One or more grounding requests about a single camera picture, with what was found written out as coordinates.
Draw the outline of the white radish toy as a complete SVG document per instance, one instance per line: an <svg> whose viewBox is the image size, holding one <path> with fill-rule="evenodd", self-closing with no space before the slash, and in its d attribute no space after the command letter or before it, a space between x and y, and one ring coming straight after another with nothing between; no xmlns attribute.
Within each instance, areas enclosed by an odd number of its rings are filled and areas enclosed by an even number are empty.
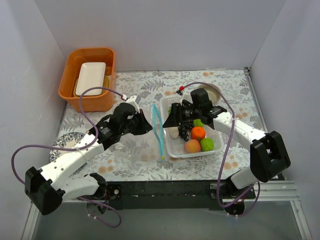
<svg viewBox="0 0 320 240"><path fill-rule="evenodd" d="M179 129L178 127L169 127L168 133L173 139L177 139L179 137Z"/></svg>

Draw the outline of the clear zip top bag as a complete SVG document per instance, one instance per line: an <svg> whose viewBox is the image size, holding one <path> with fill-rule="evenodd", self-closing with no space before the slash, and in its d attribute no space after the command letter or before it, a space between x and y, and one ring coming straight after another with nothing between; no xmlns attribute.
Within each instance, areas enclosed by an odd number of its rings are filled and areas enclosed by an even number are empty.
<svg viewBox="0 0 320 240"><path fill-rule="evenodd" d="M165 140L160 112L155 104L143 108L143 112L152 130L137 136L127 134L109 150L116 157L130 161L162 162L165 159Z"/></svg>

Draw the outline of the dark grape bunch toy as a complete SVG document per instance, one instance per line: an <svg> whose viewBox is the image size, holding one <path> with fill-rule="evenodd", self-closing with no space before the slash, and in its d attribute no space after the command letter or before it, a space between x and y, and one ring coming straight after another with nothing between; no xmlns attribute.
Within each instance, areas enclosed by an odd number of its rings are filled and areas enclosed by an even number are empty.
<svg viewBox="0 0 320 240"><path fill-rule="evenodd" d="M189 133L191 132L191 130L194 126L181 126L180 125L178 127L180 138L183 139L185 142L188 142L189 141Z"/></svg>

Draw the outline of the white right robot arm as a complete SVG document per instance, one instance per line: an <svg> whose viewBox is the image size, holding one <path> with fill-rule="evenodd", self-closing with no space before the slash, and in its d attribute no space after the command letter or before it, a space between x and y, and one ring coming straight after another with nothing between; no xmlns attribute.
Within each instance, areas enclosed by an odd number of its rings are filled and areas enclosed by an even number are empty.
<svg viewBox="0 0 320 240"><path fill-rule="evenodd" d="M191 102L172 103L164 128L200 120L216 131L231 134L232 139L250 153L249 166L229 176L217 190L237 199L249 186L256 182L266 183L291 165L283 138L277 131L267 133L236 120L225 108L214 106L203 88L193 90L190 95Z"/></svg>

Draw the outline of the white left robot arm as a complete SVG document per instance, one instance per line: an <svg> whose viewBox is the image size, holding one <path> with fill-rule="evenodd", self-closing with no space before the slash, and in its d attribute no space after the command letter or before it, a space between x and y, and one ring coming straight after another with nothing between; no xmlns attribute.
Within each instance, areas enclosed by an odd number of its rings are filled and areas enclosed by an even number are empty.
<svg viewBox="0 0 320 240"><path fill-rule="evenodd" d="M121 103L113 114L94 125L71 151L40 169L28 169L25 173L26 195L43 215L55 211L62 202L78 197L103 199L108 183L98 173L87 174L79 180L69 180L69 177L89 160L118 143L122 136L144 135L152 129L141 108Z"/></svg>

